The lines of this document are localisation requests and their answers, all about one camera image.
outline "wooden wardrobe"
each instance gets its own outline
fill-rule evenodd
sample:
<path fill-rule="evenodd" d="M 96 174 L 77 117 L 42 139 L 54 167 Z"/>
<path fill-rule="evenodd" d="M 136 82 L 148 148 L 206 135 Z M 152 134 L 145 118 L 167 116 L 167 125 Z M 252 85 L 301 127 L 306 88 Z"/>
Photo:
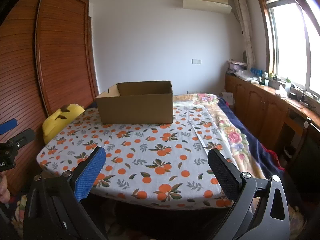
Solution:
<path fill-rule="evenodd" d="M 18 121 L 0 142 L 36 133 L 6 173 L 13 194 L 40 172 L 48 115 L 71 103 L 87 107 L 98 94 L 88 8 L 88 0 L 19 0 L 0 26 L 0 123 Z"/>

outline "silver bolt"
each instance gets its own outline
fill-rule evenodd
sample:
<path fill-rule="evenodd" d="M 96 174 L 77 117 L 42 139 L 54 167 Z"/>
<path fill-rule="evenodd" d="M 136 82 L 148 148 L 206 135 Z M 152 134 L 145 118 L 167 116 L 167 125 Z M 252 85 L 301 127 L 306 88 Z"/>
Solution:
<path fill-rule="evenodd" d="M 69 177 L 71 175 L 71 171 L 65 171 L 64 173 L 62 173 L 63 177 Z"/>
<path fill-rule="evenodd" d="M 246 178 L 246 179 L 250 179 L 250 178 L 251 178 L 251 174 L 248 173 L 248 172 L 243 172 L 243 173 L 242 173 L 242 176 L 243 176 L 244 178 Z"/>
<path fill-rule="evenodd" d="M 34 177 L 35 181 L 38 181 L 39 179 L 41 179 L 41 175 L 39 175 L 39 174 Z"/>
<path fill-rule="evenodd" d="M 279 176 L 277 176 L 277 175 L 273 175 L 273 176 L 272 176 L 272 179 L 273 179 L 274 181 L 276 181 L 276 182 L 279 182 L 279 181 L 280 181 L 280 178 L 279 178 Z"/>

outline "finger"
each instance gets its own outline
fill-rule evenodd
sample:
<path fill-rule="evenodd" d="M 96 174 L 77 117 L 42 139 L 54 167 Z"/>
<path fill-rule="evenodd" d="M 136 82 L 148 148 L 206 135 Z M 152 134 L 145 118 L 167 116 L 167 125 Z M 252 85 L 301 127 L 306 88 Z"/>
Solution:
<path fill-rule="evenodd" d="M 6 190 L 4 192 L 4 194 L 0 197 L 0 201 L 2 203 L 7 203 L 7 202 L 9 202 L 9 200 L 10 200 L 10 192 L 9 192 L 9 190 Z"/>
<path fill-rule="evenodd" d="M 4 175 L 1 175 L 1 181 L 0 181 L 0 195 L 3 195 L 5 191 L 7 190 L 8 182 L 7 177 Z"/>

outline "yellow pillow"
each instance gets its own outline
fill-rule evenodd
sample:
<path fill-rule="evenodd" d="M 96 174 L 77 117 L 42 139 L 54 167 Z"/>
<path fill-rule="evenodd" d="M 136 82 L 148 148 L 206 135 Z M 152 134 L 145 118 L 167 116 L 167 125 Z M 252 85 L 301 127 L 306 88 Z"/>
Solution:
<path fill-rule="evenodd" d="M 83 107 L 71 104 L 69 106 L 61 107 L 50 115 L 42 124 L 45 144 L 48 144 L 58 133 L 83 112 Z"/>

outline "open cardboard box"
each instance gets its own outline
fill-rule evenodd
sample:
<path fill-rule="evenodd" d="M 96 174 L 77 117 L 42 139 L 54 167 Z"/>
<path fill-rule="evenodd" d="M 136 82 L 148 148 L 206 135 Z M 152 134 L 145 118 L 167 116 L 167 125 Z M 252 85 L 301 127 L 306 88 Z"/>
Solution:
<path fill-rule="evenodd" d="M 173 123 L 170 81 L 117 83 L 96 101 L 103 124 Z"/>

